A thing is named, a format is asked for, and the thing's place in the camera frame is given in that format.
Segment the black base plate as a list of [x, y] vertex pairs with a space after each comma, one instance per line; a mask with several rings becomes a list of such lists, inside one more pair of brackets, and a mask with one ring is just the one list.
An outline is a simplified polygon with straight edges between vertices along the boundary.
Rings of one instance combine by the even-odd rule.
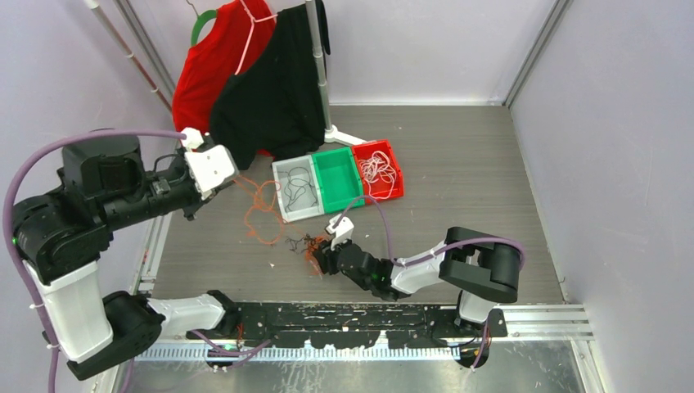
[[482, 327], [465, 323], [453, 305], [407, 303], [238, 302], [230, 314], [203, 335], [246, 346], [269, 341], [294, 349], [370, 348], [384, 337], [390, 349], [464, 346], [482, 337]]

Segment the pink hanger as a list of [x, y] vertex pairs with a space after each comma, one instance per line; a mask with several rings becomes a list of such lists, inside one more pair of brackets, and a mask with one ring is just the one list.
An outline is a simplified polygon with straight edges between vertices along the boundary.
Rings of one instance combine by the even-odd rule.
[[245, 46], [243, 47], [243, 50], [242, 50], [242, 53], [241, 53], [241, 56], [240, 56], [240, 59], [239, 59], [238, 65], [237, 65], [237, 69], [233, 73], [234, 75], [238, 75], [242, 71], [244, 62], [246, 60], [247, 52], [249, 50], [249, 47], [250, 47], [250, 44], [251, 44], [251, 41], [252, 41], [252, 38], [254, 35], [255, 26], [259, 23], [264, 23], [265, 21], [277, 19], [277, 15], [275, 13], [272, 13], [269, 16], [265, 16], [263, 18], [257, 19], [255, 17], [255, 15], [253, 14], [253, 12], [251, 11], [251, 9], [249, 9], [249, 7], [247, 6], [247, 4], [244, 0], [239, 0], [239, 3], [242, 5], [245, 13], [247, 14], [247, 16], [250, 20], [250, 29], [249, 29], [249, 33], [247, 34], [247, 37], [246, 37]]

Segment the green hanger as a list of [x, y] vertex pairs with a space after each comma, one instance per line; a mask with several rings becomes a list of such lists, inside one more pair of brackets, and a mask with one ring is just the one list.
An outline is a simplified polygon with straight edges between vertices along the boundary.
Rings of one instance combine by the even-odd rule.
[[196, 17], [190, 36], [190, 46], [194, 47], [208, 34], [206, 27], [217, 18], [218, 10], [208, 9], [205, 11], [200, 11], [192, 0], [186, 0], [185, 3], [192, 9], [194, 16]]

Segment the red white rod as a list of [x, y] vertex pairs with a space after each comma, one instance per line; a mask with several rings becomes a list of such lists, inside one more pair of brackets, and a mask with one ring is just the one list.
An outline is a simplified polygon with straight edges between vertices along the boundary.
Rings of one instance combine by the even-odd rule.
[[116, 43], [119, 49], [123, 52], [124, 57], [130, 60], [132, 65], [137, 69], [138, 73], [143, 77], [146, 84], [148, 85], [150, 92], [158, 97], [158, 99], [167, 111], [171, 111], [171, 105], [169, 101], [167, 100], [165, 95], [160, 91], [159, 86], [148, 73], [145, 66], [139, 61], [133, 49], [128, 45], [127, 41], [116, 29], [108, 15], [103, 11], [100, 3], [95, 0], [83, 0], [83, 3], [97, 18], [103, 29], [109, 34], [109, 36], [113, 39], [113, 41]]

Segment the green plastic bin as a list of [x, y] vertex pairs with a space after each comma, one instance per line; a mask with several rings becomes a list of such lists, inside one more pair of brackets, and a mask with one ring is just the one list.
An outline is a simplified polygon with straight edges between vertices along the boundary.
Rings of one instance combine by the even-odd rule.
[[362, 180], [350, 147], [312, 154], [326, 214], [342, 211], [363, 194]]

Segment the red t-shirt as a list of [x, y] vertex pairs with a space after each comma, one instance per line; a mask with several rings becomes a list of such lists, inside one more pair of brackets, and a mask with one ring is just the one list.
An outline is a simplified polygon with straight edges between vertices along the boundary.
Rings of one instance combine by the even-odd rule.
[[[245, 1], [257, 19], [272, 14], [265, 1]], [[217, 8], [217, 18], [208, 26], [208, 34], [190, 47], [173, 94], [171, 113], [175, 130], [193, 128], [210, 131], [213, 104], [228, 78], [234, 75], [250, 29], [250, 20], [239, 1]], [[246, 72], [266, 48], [276, 21], [255, 26], [254, 35], [241, 73]]]

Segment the black t-shirt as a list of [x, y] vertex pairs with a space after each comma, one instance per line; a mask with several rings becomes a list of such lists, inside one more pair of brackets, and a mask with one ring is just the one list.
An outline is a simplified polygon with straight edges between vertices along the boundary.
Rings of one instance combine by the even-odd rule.
[[266, 48], [254, 64], [228, 78], [212, 106], [210, 135], [238, 169], [266, 151], [285, 160], [324, 143], [325, 116], [306, 6], [280, 11]]

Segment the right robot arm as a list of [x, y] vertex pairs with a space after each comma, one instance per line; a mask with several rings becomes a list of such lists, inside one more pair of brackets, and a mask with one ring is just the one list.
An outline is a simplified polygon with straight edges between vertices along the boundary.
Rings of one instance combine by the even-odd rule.
[[454, 324], [468, 337], [484, 328], [496, 305], [517, 302], [525, 263], [519, 242], [463, 227], [449, 228], [443, 241], [410, 257], [378, 259], [347, 234], [319, 242], [311, 255], [323, 274], [341, 273], [385, 301], [442, 282], [457, 287]]

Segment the grey plastic bin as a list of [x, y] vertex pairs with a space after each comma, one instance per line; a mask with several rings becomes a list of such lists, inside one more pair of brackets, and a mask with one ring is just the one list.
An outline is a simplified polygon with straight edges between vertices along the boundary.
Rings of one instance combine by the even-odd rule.
[[272, 170], [279, 210], [286, 222], [324, 214], [312, 156], [274, 161]]

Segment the red plastic bin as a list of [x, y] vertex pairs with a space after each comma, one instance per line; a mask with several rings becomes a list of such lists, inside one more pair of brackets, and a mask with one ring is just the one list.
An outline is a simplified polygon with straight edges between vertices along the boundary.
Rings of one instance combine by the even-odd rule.
[[387, 139], [351, 147], [365, 194], [378, 201], [404, 196], [403, 173]]

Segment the white clothes rack stand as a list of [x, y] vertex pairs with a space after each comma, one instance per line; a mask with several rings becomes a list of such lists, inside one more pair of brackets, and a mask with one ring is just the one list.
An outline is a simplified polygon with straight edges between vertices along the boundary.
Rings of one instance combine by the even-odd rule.
[[[329, 38], [329, 25], [328, 25], [328, 20], [327, 20], [327, 10], [325, 8], [324, 3], [321, 1], [303, 1], [296, 6], [299, 6], [301, 4], [304, 4], [306, 6], [306, 11], [308, 13], [308, 18], [309, 18], [309, 28], [310, 28], [310, 33], [311, 33], [311, 38], [312, 38], [312, 43], [313, 43], [313, 57], [314, 57], [315, 65], [316, 65], [317, 72], [318, 72], [318, 89], [319, 89], [320, 96], [322, 99], [323, 114], [325, 116], [325, 126], [324, 126], [324, 129], [325, 129], [324, 142], [325, 142], [326, 141], [325, 134], [329, 128], [329, 125], [327, 123], [327, 105], [326, 105], [326, 99], [327, 99], [327, 61], [326, 61], [326, 58], [331, 52], [331, 44], [330, 44], [330, 38]], [[272, 12], [277, 15], [277, 17], [279, 15], [280, 11], [273, 11], [272, 10]], [[266, 151], [260, 151], [256, 154], [256, 156], [261, 155], [261, 154], [266, 155], [266, 156], [271, 156]]]

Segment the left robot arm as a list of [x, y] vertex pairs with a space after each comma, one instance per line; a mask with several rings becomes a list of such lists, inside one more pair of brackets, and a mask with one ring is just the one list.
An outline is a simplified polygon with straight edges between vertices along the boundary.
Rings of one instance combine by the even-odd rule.
[[80, 381], [135, 358], [161, 337], [227, 338], [241, 322], [221, 291], [158, 300], [102, 295], [98, 260], [115, 232], [181, 211], [186, 219], [237, 176], [224, 146], [196, 129], [163, 170], [146, 170], [137, 130], [103, 129], [35, 152], [7, 191], [2, 228], [11, 257], [38, 300], [44, 336]]

